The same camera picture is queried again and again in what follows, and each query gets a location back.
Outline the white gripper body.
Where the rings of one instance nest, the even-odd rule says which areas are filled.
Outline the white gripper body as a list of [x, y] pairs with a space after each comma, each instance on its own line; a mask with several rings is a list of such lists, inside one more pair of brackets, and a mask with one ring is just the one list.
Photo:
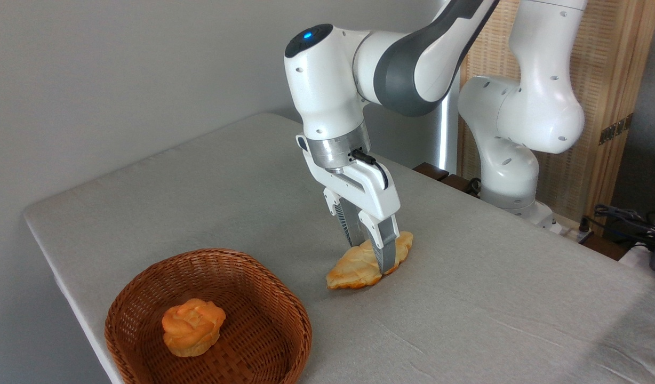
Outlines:
[[384, 220], [400, 209], [392, 175], [384, 165], [371, 165], [357, 159], [343, 167], [341, 173], [331, 173], [314, 163], [308, 140], [303, 134], [297, 135], [297, 144], [315, 180], [359, 207], [361, 211]]

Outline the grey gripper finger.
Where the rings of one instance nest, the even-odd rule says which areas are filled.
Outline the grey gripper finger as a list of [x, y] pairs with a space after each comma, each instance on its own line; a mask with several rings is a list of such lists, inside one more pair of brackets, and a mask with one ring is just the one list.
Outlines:
[[323, 195], [331, 215], [338, 218], [349, 246], [364, 243], [366, 238], [360, 226], [359, 207], [328, 188], [324, 189]]
[[396, 239], [400, 236], [396, 217], [379, 220], [368, 212], [359, 212], [358, 216], [368, 233], [380, 272], [385, 275], [396, 262]]

